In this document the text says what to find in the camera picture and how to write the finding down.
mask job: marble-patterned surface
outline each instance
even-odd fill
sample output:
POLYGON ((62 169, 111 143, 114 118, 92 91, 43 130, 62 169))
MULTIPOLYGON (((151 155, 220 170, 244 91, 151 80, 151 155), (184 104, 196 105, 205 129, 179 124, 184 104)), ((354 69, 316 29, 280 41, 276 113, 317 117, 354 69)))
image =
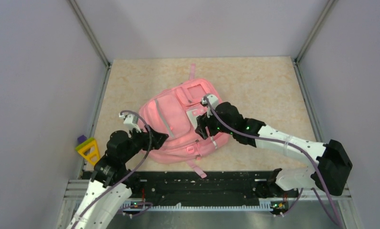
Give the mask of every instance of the marble-patterned surface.
MULTIPOLYGON (((138 111, 151 97, 187 80, 191 63, 196 64, 196 77, 212 82, 222 99, 235 105, 244 117, 315 140, 290 57, 115 60, 95 131, 100 152, 105 151, 113 131, 125 129, 118 118, 119 111, 138 111)), ((136 155, 127 167, 132 169, 142 157, 143 154, 136 155)), ((210 171, 304 166, 276 152, 244 146, 233 139, 196 163, 210 171)), ((184 162, 163 165, 150 158, 140 170, 191 171, 184 162)))

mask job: white wall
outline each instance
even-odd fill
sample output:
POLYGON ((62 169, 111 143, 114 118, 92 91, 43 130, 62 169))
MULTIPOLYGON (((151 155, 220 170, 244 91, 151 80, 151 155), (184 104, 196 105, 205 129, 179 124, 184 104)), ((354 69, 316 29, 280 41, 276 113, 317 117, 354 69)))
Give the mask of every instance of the white wall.
POLYGON ((380 0, 339 1, 302 62, 327 139, 341 141, 365 228, 380 229, 380 0))
POLYGON ((104 74, 67 1, 0 0, 0 229, 55 227, 104 74))
POLYGON ((112 59, 297 56, 327 0, 78 0, 112 59))

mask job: purple block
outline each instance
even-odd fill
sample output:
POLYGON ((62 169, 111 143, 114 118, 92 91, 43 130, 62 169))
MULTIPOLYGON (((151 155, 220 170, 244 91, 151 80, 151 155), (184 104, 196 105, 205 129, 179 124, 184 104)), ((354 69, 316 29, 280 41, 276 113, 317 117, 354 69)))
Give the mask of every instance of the purple block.
POLYGON ((85 135, 82 135, 77 138, 77 142, 79 143, 79 145, 85 142, 86 140, 87 140, 87 137, 85 135))

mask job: backpack strap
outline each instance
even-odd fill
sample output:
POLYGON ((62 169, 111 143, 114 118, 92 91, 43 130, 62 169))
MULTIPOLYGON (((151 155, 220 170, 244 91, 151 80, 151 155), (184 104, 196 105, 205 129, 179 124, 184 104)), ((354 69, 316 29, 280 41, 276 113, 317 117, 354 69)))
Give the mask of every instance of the backpack strap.
POLYGON ((206 178, 207 174, 204 173, 204 171, 194 163, 193 159, 186 161, 187 165, 189 165, 194 172, 196 172, 201 178, 206 178))
POLYGON ((196 64, 195 63, 192 63, 190 65, 190 75, 189 75, 189 80, 193 80, 194 79, 194 75, 196 73, 196 64))

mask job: wall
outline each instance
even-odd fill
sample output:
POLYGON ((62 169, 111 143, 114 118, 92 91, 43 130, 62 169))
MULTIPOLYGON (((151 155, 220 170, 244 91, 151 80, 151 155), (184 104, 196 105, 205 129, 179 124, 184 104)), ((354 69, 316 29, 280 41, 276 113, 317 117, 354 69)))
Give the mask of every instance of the wall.
POLYGON ((297 56, 326 0, 78 0, 112 59, 297 56))
POLYGON ((380 228, 380 0, 339 1, 302 64, 326 139, 340 140, 365 228, 380 228))
POLYGON ((0 0, 0 229, 55 227, 104 74, 67 1, 0 0))

